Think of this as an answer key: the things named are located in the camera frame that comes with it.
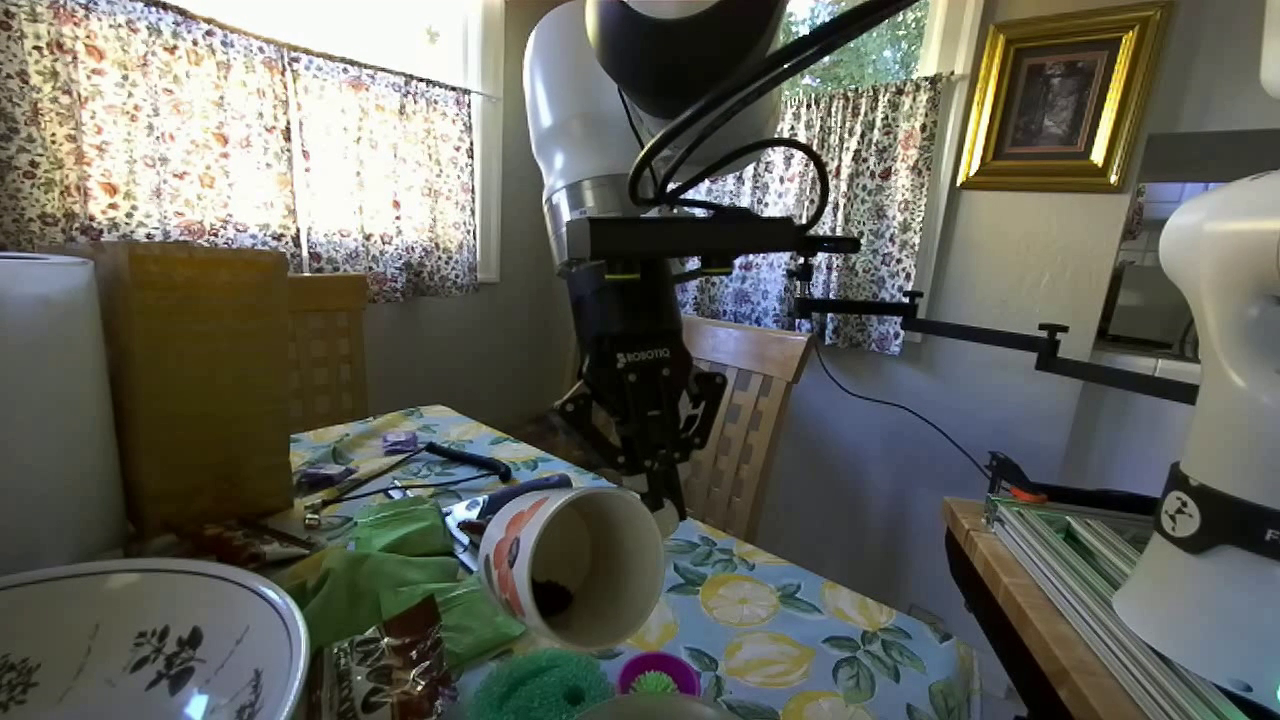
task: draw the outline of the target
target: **cup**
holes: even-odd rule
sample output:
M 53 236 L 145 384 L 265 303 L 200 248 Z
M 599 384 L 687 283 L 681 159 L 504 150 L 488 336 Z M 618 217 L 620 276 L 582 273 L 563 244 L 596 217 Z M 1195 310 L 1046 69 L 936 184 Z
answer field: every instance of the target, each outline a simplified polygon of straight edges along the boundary
M 663 540 L 620 488 L 527 490 L 483 528 L 482 577 L 526 629 L 568 648 L 627 641 L 663 590 Z

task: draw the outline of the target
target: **ceramic bowl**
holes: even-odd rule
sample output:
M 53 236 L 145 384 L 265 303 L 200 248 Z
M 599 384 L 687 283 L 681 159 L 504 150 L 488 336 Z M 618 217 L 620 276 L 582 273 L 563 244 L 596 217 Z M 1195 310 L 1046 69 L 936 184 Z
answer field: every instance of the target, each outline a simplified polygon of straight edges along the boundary
M 0 577 L 0 714 L 294 714 L 307 629 L 271 581 L 204 558 Z

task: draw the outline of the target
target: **chair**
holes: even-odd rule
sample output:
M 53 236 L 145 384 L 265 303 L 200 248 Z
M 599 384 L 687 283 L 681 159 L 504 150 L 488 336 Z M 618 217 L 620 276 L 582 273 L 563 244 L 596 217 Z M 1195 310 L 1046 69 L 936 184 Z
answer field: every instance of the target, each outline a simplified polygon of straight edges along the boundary
M 367 276 L 289 276 L 289 432 L 365 416 Z
M 799 381 L 810 336 L 685 310 L 685 342 L 701 366 L 730 381 L 710 445 L 685 462 L 687 514 L 752 540 L 778 424 Z

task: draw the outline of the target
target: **floral curtain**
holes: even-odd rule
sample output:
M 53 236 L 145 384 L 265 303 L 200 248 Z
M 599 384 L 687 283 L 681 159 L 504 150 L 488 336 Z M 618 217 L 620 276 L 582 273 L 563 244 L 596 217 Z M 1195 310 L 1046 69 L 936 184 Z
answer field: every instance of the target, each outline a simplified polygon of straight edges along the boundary
M 798 291 L 820 298 L 905 298 L 916 287 L 929 175 L 941 135 L 947 75 L 876 82 L 787 102 L 780 135 L 804 141 L 829 159 L 833 196 L 817 236 L 856 236 L 856 255 L 817 255 L 810 287 L 787 280 L 793 255 L 740 255 L 733 276 L 695 280 L 685 303 L 745 325 L 798 325 Z M 752 169 L 703 188 L 719 204 L 752 204 L 765 217 L 810 217 L 817 169 L 799 150 L 765 150 Z M 829 342 L 900 352 L 900 320 L 823 314 Z
M 376 296 L 476 280 L 471 98 L 409 75 L 298 61 L 305 267 Z
M 0 248 L 275 248 L 379 298 L 476 280 L 471 90 L 145 0 L 9 0 L 0 94 Z

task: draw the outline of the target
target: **gold picture frame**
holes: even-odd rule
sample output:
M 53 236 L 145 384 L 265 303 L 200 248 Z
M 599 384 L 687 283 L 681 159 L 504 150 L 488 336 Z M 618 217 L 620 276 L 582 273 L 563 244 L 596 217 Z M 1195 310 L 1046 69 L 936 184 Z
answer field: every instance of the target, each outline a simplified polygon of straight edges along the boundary
M 962 188 L 1120 191 L 1148 108 L 1159 3 L 996 22 Z

